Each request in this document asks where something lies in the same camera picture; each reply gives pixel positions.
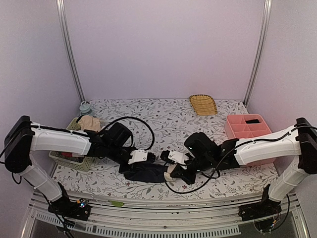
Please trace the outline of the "navy underwear with cream waistband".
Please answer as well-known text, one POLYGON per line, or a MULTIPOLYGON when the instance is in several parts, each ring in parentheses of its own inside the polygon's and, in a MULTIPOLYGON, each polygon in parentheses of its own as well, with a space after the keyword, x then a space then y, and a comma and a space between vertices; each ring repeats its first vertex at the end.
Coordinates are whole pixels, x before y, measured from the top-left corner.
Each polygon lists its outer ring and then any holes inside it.
POLYGON ((127 180, 146 182, 146 183, 163 183, 165 181, 176 181, 168 172, 168 166, 149 164, 149 163, 134 163, 122 164, 119 167, 119 173, 127 180))

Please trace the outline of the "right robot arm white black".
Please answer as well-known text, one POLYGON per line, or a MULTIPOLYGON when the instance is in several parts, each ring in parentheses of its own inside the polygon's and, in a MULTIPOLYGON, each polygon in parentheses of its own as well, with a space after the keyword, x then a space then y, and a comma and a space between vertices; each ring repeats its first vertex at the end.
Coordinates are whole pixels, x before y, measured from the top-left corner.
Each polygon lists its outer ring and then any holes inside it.
POLYGON ((267 216, 275 209, 275 202, 280 202, 307 176, 317 172, 317 129, 305 118, 298 118, 295 125, 275 133, 230 139, 220 145, 206 134, 196 132, 186 139, 184 145, 191 156, 169 152, 167 157, 175 165, 167 167, 163 176, 166 180, 179 178, 193 184, 196 174, 204 170, 223 171, 266 159, 293 156, 282 175, 269 185, 268 197, 257 204, 256 212, 260 216, 267 216))

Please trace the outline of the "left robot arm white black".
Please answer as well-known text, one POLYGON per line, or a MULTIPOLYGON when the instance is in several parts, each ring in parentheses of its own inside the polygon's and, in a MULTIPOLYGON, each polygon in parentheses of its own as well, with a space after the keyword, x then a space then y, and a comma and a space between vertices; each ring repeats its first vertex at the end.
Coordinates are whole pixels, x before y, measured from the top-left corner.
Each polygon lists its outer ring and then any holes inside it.
POLYGON ((64 165, 72 159, 84 163, 87 158, 109 158, 118 164, 135 161, 138 150, 127 146, 132 140, 131 131, 116 122, 109 130, 71 130, 44 126, 32 122, 29 116, 21 116, 4 139, 5 168, 19 174, 39 190, 63 215, 70 215, 73 203, 67 199, 62 185, 48 176, 33 159, 38 151, 47 152, 47 157, 64 165))

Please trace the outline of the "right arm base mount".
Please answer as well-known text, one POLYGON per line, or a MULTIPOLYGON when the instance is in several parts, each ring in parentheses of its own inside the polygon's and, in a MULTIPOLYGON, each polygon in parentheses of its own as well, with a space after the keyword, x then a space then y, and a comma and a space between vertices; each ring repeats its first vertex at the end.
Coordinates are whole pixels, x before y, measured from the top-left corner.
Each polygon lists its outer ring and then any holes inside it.
POLYGON ((256 203, 246 204, 239 207, 238 215, 242 221, 259 219, 266 216, 275 215, 281 212, 281 202, 264 200, 256 203))

